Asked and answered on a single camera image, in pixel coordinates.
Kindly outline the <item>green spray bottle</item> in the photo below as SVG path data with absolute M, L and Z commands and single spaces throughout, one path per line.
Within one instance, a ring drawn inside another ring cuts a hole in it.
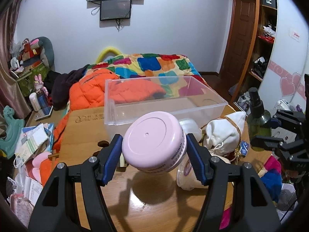
M 251 140 L 255 135 L 271 137 L 271 128 L 268 124 L 271 114 L 265 110 L 256 87 L 250 88 L 248 92 L 250 96 L 250 114 L 247 117 L 247 124 L 250 145 L 255 151 L 263 151 L 262 148 L 253 146 Z

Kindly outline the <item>white drawstring cloth bag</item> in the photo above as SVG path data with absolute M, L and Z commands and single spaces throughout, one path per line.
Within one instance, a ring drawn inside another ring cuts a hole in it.
M 202 129 L 205 131 L 203 146 L 219 156 L 233 152 L 240 145 L 245 120 L 245 112 L 234 112 L 211 120 Z

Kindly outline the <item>small blue packet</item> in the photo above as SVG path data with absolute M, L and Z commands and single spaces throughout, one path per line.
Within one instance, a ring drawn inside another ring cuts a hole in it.
M 242 140 L 239 145 L 240 155 L 242 157 L 245 157 L 248 154 L 249 149 L 250 149 L 250 144 Z

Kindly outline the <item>stack of papers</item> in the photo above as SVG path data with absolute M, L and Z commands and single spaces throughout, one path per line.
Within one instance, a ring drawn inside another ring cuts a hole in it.
M 17 140 L 15 156 L 20 163 L 27 162 L 41 147 L 51 151 L 54 124 L 40 123 L 23 127 Z

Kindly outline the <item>beige cream jar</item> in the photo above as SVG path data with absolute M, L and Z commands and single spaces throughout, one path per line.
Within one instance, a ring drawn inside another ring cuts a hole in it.
M 201 182 L 196 178 L 188 155 L 184 156 L 182 162 L 177 168 L 176 182 L 177 186 L 185 191 L 208 188 L 208 186 L 203 186 Z

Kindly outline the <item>green dinosaur plush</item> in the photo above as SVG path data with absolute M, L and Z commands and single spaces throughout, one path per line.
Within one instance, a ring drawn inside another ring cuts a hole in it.
M 15 111 L 8 105 L 3 109 L 3 116 L 7 124 L 6 137 L 1 138 L 1 150 L 6 154 L 7 159 L 10 159 L 14 153 L 18 138 L 22 128 L 25 126 L 23 119 L 15 119 L 13 116 Z

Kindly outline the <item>brown wooden door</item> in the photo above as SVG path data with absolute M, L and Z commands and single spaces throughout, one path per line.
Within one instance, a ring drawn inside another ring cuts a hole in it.
M 220 70 L 221 80 L 233 86 L 240 80 L 254 29 L 256 0 L 233 0 L 227 47 Z

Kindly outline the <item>clear plastic lid container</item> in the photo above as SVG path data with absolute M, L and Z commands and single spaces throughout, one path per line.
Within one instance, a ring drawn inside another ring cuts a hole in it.
M 185 134 L 193 134 L 197 141 L 200 141 L 203 137 L 202 130 L 198 127 L 197 123 L 190 118 L 180 119 L 179 123 L 185 132 Z

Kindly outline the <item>clear plastic storage bin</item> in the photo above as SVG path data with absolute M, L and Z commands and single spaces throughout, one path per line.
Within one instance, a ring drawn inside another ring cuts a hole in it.
M 199 127 L 220 117 L 228 104 L 212 88 L 192 76 L 160 76 L 107 80 L 104 124 L 110 137 L 124 135 L 144 114 L 164 111 Z

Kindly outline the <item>colourful patchwork quilt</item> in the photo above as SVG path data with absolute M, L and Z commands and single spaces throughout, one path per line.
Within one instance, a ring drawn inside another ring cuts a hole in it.
M 208 86 L 189 59 L 183 55 L 153 53 L 117 55 L 106 62 L 89 66 L 85 76 L 103 68 L 111 70 L 122 80 L 139 77 L 163 77 L 166 80 L 166 77 L 189 76 L 191 82 L 198 81 L 194 86 L 183 86 L 177 89 L 172 89 L 169 85 L 164 84 L 165 96 L 170 96 L 173 93 L 176 96 L 183 96 L 188 88 L 196 89 L 196 93 L 200 95 L 205 92 L 205 87 Z

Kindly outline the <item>pink rabbit toy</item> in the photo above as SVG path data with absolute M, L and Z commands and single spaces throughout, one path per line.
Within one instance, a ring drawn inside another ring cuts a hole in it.
M 41 74 L 35 75 L 35 77 L 34 77 L 34 87 L 35 87 L 36 93 L 39 93 L 40 91 L 42 91 L 43 93 L 45 93 L 46 96 L 48 96 L 48 90 L 44 86 Z

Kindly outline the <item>orange puffer jacket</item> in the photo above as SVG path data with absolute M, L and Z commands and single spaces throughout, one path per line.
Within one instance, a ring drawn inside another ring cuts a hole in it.
M 105 103 L 106 89 L 115 103 L 132 103 L 165 96 L 165 90 L 150 79 L 129 79 L 118 82 L 119 76 L 103 68 L 82 77 L 69 90 L 69 111 L 54 129 L 53 150 L 59 152 L 63 133 L 73 111 L 102 107 Z

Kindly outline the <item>grey stuffed cushion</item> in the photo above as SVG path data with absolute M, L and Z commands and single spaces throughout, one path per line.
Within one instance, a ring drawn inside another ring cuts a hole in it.
M 41 48 L 40 59 L 43 64 L 51 68 L 54 66 L 54 51 L 53 46 L 49 38 L 47 37 L 38 37 L 38 44 Z

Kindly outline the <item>yellow curved tube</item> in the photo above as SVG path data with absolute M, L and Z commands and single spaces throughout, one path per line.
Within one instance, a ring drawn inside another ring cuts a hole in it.
M 96 58 L 95 64 L 103 62 L 110 55 L 117 56 L 117 55 L 121 55 L 121 54 L 122 53 L 117 48 L 114 48 L 114 47 L 111 47 L 111 46 L 106 47 L 101 51 L 99 56 Z

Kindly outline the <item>small wall monitor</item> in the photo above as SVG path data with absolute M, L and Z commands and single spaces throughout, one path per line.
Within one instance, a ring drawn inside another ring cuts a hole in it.
M 100 5 L 100 21 L 130 19 L 132 0 L 103 0 Z

